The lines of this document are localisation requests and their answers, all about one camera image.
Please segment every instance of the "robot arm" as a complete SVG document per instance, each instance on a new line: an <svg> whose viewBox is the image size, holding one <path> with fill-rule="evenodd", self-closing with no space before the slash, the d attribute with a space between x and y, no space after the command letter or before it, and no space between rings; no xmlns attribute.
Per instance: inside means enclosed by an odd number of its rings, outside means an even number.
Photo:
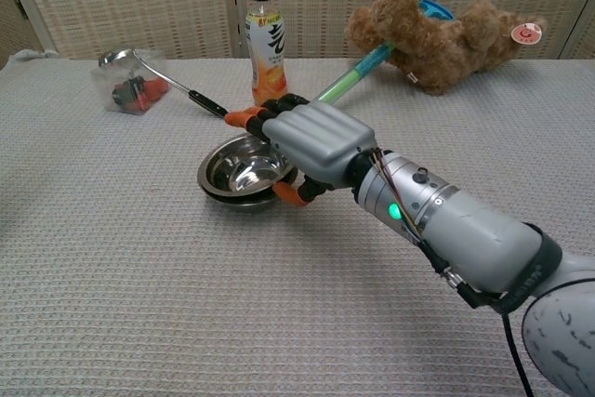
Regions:
<svg viewBox="0 0 595 397"><path fill-rule="evenodd" d="M289 202L351 188L355 202L418 246L472 307L506 316L529 297L524 345L535 366L569 395L595 396L595 259L565 253L522 223L392 151L374 130L320 101L288 95L226 122L268 141L305 175Z"/></svg>

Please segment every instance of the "gray tablecloth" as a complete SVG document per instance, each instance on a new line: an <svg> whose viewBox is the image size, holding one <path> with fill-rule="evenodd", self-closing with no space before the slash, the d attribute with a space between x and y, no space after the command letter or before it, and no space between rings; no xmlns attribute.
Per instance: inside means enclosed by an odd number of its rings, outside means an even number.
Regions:
<svg viewBox="0 0 595 397"><path fill-rule="evenodd" d="M289 60L312 98L347 60ZM105 112L94 61L0 72L0 394L522 395L501 321L471 310L349 191L255 216L213 204L197 167L238 134L171 91ZM247 60L170 72L230 109ZM513 61L428 97L377 69L337 106L380 144L564 249L595 254L595 75ZM522 349L537 395L561 395Z"/></svg>

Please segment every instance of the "black cable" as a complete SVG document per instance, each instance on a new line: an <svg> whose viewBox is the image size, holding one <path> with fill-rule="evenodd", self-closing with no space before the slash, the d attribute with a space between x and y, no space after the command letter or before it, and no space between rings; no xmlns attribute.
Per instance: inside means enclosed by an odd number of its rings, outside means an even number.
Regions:
<svg viewBox="0 0 595 397"><path fill-rule="evenodd" d="M522 386L524 387L524 393L527 395L527 397L534 397L533 391L531 390L531 385L529 384L527 375L525 374L524 368L522 367L521 357L519 357L517 347L514 344L512 329L510 328L510 319L507 314L502 315L502 324L504 325L506 341L509 343L510 355L512 355L512 360L514 360L514 364L517 366L517 372L519 373L519 378L521 379Z"/></svg>

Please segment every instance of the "metal bowl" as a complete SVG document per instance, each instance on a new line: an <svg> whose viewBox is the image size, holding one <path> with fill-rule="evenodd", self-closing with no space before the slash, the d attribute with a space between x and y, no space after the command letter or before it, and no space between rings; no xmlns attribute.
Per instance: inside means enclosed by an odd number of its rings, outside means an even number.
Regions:
<svg viewBox="0 0 595 397"><path fill-rule="evenodd" d="M272 185L293 183L298 170L252 134L224 141L198 168L198 184L212 199L240 210L265 208L277 199Z"/></svg>

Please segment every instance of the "bottle label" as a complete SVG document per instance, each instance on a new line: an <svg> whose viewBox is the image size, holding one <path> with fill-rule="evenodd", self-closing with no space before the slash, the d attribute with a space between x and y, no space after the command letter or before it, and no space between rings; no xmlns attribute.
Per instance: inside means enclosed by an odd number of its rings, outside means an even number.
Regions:
<svg viewBox="0 0 595 397"><path fill-rule="evenodd" d="M252 60L252 95L257 104L287 93L284 73L284 21L279 13L250 15L245 35Z"/></svg>

